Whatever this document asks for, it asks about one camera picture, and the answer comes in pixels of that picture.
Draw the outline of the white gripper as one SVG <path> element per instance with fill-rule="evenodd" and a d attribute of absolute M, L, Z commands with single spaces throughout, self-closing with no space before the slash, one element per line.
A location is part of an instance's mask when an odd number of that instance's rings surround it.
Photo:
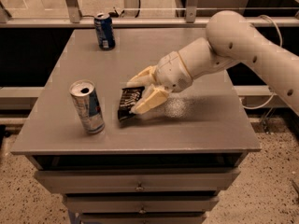
<path fill-rule="evenodd" d="M 127 88 L 149 86 L 142 98 L 131 108 L 131 112 L 137 115 L 147 113 L 165 103 L 170 91 L 181 92 L 191 85 L 192 77 L 185 64 L 179 54 L 172 51 L 164 56 L 157 66 L 148 66 L 126 83 Z"/>

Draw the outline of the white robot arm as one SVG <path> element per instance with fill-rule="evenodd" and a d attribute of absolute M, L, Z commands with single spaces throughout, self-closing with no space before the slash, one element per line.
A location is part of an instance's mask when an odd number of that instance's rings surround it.
<path fill-rule="evenodd" d="M 197 78 L 239 63 L 252 70 L 299 114 L 299 56 L 265 38 L 233 11 L 216 13 L 206 25 L 205 37 L 165 55 L 131 78 L 128 88 L 147 88 L 131 112 L 144 114 L 166 102 L 170 93 L 189 88 Z"/>

